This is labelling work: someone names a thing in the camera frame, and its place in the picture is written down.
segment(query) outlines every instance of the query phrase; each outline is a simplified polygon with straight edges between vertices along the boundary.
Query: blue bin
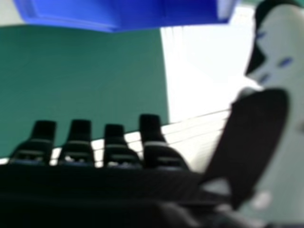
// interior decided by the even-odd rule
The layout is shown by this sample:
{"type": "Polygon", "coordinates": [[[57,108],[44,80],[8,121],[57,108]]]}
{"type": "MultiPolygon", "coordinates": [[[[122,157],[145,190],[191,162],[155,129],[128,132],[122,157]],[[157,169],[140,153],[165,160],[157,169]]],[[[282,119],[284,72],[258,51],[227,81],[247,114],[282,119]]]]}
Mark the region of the blue bin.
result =
{"type": "Polygon", "coordinates": [[[28,24],[120,32],[227,23],[238,0],[15,0],[28,24]]]}

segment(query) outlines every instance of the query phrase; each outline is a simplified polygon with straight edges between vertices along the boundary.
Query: blue mark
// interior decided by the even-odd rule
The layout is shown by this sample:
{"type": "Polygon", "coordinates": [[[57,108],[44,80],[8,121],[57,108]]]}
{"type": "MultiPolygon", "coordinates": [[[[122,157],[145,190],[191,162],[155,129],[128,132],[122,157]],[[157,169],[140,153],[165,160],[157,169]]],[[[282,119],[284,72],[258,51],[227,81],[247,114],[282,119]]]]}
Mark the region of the blue mark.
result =
{"type": "Polygon", "coordinates": [[[257,39],[262,39],[264,36],[266,36],[266,32],[258,32],[256,35],[257,39]]]}
{"type": "Polygon", "coordinates": [[[268,81],[269,78],[270,78],[269,74],[264,74],[263,76],[261,76],[258,82],[264,84],[266,81],[268,81]]]}
{"type": "Polygon", "coordinates": [[[286,57],[278,63],[279,67],[287,67],[293,62],[293,58],[286,57]]]}

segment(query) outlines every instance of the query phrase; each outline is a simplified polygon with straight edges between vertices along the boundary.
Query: blue tray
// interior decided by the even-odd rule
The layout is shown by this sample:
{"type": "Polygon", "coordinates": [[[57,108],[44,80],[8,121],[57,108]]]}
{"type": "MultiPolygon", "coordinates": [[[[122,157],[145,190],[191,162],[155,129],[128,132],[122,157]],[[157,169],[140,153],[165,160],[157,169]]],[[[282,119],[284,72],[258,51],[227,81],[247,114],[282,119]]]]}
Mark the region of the blue tray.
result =
{"type": "Polygon", "coordinates": [[[227,23],[238,0],[14,0],[28,24],[120,32],[227,23]]]}

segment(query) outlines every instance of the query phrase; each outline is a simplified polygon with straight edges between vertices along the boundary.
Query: blue plastic container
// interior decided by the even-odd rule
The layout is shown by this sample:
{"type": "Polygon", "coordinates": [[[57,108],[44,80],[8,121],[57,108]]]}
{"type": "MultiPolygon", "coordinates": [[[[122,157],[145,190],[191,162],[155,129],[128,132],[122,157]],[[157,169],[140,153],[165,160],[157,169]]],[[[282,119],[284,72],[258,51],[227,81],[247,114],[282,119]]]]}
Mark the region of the blue plastic container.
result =
{"type": "Polygon", "coordinates": [[[238,0],[15,0],[28,24],[120,32],[227,23],[238,0]],[[226,7],[226,15],[219,9],[226,7]]]}

